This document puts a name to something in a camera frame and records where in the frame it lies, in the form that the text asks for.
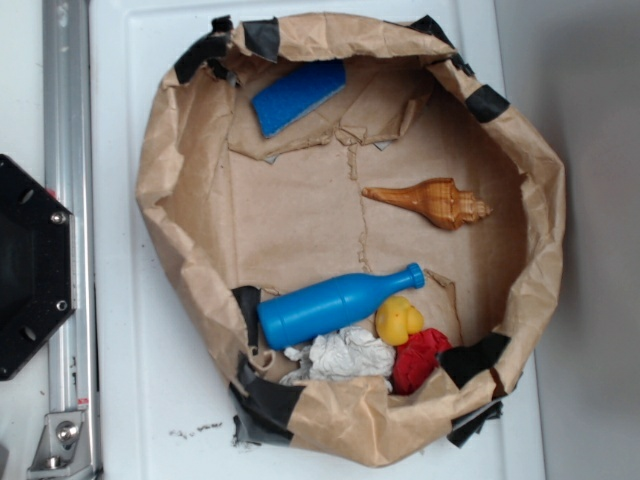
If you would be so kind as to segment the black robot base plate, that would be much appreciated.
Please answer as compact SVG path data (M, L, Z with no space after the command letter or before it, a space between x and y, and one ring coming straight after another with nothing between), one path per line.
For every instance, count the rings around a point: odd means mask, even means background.
M9 381L75 310L73 214L1 156L1 379Z

